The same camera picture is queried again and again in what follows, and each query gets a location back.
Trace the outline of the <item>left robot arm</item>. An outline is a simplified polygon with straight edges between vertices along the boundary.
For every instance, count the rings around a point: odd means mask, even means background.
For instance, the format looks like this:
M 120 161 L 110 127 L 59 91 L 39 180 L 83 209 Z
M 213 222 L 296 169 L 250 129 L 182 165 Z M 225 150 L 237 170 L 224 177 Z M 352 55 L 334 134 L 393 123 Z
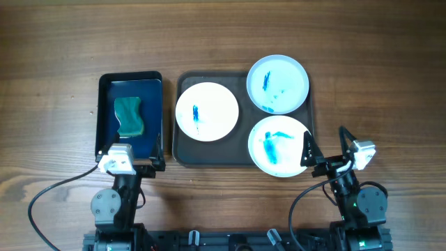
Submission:
M 155 178 L 156 172 L 165 170 L 162 136 L 155 141 L 155 157 L 148 165 L 135 164 L 130 144 L 121 144 L 120 135 L 103 146 L 96 157 L 101 172 L 114 177 L 110 189 L 97 192 L 91 200 L 96 231 L 85 235 L 83 250 L 157 250 L 156 242 L 142 223 L 134 218 L 138 198 L 143 195 L 141 180 Z

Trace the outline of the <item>green yellow sponge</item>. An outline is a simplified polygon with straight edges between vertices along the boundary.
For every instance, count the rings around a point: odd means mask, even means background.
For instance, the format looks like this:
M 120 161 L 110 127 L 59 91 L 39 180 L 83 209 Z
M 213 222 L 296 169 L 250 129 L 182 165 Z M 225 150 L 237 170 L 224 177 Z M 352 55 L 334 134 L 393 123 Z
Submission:
M 140 97 L 116 98 L 115 116 L 119 122 L 118 134 L 122 138 L 138 137 L 144 133 L 144 122 L 139 113 Z

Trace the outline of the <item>white plate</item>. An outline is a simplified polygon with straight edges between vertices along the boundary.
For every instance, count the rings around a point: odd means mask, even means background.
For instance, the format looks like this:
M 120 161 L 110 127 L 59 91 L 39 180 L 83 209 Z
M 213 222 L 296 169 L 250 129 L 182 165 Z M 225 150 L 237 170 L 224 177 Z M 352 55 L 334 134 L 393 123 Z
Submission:
M 260 120 L 251 130 L 247 147 L 254 164 L 280 178 L 303 173 L 301 165 L 304 134 L 309 130 L 296 119 L 275 115 Z
M 307 72 L 295 59 L 273 54 L 259 59 L 249 70 L 247 93 L 251 101 L 269 114 L 288 114 L 309 95 Z
M 187 88 L 178 99 L 175 118 L 190 138 L 213 142 L 228 135 L 239 117 L 236 97 L 225 86 L 202 82 Z

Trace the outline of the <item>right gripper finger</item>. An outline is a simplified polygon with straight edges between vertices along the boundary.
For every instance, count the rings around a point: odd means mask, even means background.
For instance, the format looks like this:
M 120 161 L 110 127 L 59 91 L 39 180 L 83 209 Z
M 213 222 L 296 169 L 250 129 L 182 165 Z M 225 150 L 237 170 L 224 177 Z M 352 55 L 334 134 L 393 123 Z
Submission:
M 349 140 L 350 142 L 354 142 L 357 138 L 353 136 L 350 131 L 347 130 L 344 126 L 339 127 L 339 138 L 341 143 L 342 155 L 347 155 L 347 151 L 349 150 L 347 140 Z
M 314 137 L 309 131 L 304 132 L 303 148 L 300 165 L 303 167 L 317 166 L 324 161 L 324 156 Z

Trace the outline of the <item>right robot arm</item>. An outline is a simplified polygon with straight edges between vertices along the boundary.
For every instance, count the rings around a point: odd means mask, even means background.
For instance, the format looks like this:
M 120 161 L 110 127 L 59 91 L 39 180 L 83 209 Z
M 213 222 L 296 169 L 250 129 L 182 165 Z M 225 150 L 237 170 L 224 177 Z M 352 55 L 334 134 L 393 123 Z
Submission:
M 313 185 L 293 202 L 296 206 L 308 192 L 329 185 L 334 195 L 330 201 L 339 209 L 341 220 L 328 229 L 334 250 L 392 250 L 390 230 L 384 228 L 387 189 L 373 181 L 359 182 L 355 171 L 363 170 L 376 153 L 371 141 L 360 141 L 345 127 L 339 128 L 341 155 L 325 157 L 310 132 L 303 136 L 301 165 L 313 167 L 312 176 L 326 176 L 327 181 Z

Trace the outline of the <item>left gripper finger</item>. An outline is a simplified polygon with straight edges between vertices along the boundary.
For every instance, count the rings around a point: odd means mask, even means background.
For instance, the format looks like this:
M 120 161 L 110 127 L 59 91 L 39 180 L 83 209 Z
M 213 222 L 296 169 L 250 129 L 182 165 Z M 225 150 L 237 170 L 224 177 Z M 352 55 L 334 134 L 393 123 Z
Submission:
M 160 133 L 157 135 L 156 144 L 153 147 L 149 159 L 152 162 L 152 166 L 164 166 L 164 151 L 162 145 L 162 136 Z
M 119 141 L 120 135 L 118 133 L 115 133 L 114 136 L 100 148 L 100 150 L 98 151 L 98 155 L 107 154 L 111 146 L 115 143 L 119 143 Z

